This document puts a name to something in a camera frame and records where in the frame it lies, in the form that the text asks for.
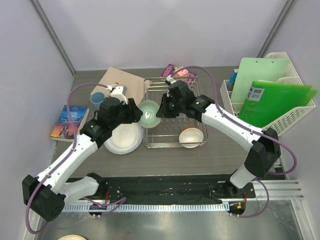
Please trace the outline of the green ceramic bowl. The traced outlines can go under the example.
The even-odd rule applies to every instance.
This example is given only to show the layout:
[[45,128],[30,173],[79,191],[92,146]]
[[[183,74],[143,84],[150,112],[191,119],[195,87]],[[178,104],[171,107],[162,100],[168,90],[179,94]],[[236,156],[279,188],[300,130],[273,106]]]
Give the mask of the green ceramic bowl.
[[142,111],[142,116],[138,121],[142,127],[154,128],[161,122],[161,118],[156,116],[160,106],[155,101],[144,100],[138,105],[138,108]]

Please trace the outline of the metal wire dish rack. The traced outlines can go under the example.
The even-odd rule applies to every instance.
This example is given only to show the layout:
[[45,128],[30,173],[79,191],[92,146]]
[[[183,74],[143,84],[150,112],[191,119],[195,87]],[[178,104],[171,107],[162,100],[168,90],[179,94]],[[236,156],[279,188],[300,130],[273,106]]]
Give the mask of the metal wire dish rack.
[[[144,100],[161,104],[163,94],[168,91],[168,85],[163,77],[146,78],[144,80]],[[148,148],[180,148],[179,136],[188,127],[195,127],[203,133],[203,140],[198,144],[204,145],[208,141],[208,130],[204,123],[180,114],[176,118],[163,118],[153,128],[144,129],[144,143]]]

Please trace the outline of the orange white ceramic bowl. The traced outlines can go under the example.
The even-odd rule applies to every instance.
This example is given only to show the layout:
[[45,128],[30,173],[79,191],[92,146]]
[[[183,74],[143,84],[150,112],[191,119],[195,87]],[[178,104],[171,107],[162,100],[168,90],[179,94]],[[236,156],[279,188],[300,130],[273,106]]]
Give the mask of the orange white ceramic bowl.
[[190,126],[180,133],[178,140],[184,148],[192,149],[203,142],[204,134],[200,129]]

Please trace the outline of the blue plastic cup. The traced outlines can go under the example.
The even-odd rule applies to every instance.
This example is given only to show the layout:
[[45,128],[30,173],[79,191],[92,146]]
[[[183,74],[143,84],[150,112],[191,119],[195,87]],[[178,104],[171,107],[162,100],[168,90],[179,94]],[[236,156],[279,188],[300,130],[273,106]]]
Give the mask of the blue plastic cup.
[[97,110],[100,108],[100,105],[104,99],[105,94],[103,92],[95,92],[90,96],[90,101]]

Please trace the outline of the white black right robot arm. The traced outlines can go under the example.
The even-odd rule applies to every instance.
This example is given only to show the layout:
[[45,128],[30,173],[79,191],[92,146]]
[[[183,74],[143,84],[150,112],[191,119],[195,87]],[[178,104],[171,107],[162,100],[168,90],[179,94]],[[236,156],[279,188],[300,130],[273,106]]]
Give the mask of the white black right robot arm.
[[162,95],[159,118],[176,118],[184,114],[207,126],[221,131],[241,145],[247,152],[244,163],[231,175],[226,193],[233,198],[243,193],[246,184],[255,178],[263,178],[281,156],[277,132],[268,128],[249,126],[219,107],[205,95],[195,96],[181,80],[169,80],[167,93]]

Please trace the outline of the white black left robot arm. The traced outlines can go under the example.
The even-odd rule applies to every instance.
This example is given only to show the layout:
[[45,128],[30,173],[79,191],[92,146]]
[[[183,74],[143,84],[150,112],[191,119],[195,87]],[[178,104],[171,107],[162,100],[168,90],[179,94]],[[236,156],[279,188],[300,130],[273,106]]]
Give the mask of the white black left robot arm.
[[83,125],[72,145],[54,163],[37,176],[27,175],[23,179],[23,202],[27,208],[47,222],[56,219],[71,197],[63,191],[71,174],[119,125],[137,123],[142,115],[133,98],[127,102],[116,97],[105,98],[94,117]]

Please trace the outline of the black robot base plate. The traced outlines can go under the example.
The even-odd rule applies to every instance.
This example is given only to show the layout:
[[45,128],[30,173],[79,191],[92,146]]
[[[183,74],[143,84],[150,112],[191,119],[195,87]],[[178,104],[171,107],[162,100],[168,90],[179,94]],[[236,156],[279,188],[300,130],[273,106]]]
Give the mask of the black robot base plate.
[[105,177],[103,188],[88,199],[114,203],[126,198],[128,205],[197,205],[256,197],[252,183],[238,189],[229,178],[229,174]]

